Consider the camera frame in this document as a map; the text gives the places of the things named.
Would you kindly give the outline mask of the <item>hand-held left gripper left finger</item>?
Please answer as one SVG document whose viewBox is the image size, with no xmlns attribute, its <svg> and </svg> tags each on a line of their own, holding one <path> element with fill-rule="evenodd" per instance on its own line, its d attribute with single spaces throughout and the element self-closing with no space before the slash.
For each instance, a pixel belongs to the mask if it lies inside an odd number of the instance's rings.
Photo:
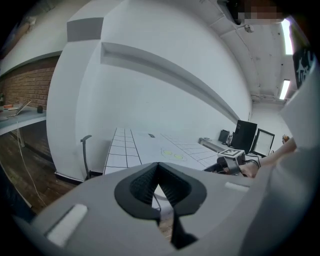
<svg viewBox="0 0 320 256">
<path fill-rule="evenodd" d="M 43 210 L 32 228 L 68 256 L 167 256 L 175 248 L 156 221 L 134 218 L 117 203 L 116 185 L 145 165 L 83 182 Z"/>
</svg>

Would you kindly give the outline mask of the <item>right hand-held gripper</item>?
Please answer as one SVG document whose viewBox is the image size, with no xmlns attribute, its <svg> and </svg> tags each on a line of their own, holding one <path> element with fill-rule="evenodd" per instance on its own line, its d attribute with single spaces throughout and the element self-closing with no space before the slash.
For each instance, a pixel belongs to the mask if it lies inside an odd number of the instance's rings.
<svg viewBox="0 0 320 256">
<path fill-rule="evenodd" d="M 240 165 L 245 161 L 245 151 L 229 148 L 219 152 L 217 163 L 204 169 L 205 172 L 239 175 L 242 173 Z"/>
</svg>

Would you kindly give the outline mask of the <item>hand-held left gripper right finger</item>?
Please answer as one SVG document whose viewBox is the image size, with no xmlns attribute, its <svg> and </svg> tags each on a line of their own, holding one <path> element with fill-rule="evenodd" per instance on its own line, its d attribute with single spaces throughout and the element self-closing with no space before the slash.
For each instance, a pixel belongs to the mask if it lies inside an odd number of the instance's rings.
<svg viewBox="0 0 320 256">
<path fill-rule="evenodd" d="M 165 256 L 200 240 L 220 225 L 243 199 L 253 180 L 159 163 L 158 184 L 172 208 L 170 243 L 161 239 Z"/>
</svg>

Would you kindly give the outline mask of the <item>person's right hand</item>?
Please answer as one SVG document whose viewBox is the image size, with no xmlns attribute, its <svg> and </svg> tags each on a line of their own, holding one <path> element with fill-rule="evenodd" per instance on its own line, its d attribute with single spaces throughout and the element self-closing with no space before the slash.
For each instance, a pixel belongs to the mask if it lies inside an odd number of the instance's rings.
<svg viewBox="0 0 320 256">
<path fill-rule="evenodd" d="M 241 173 L 249 178 L 255 178 L 259 170 L 259 166 L 252 161 L 244 165 L 240 165 L 239 168 Z"/>
</svg>

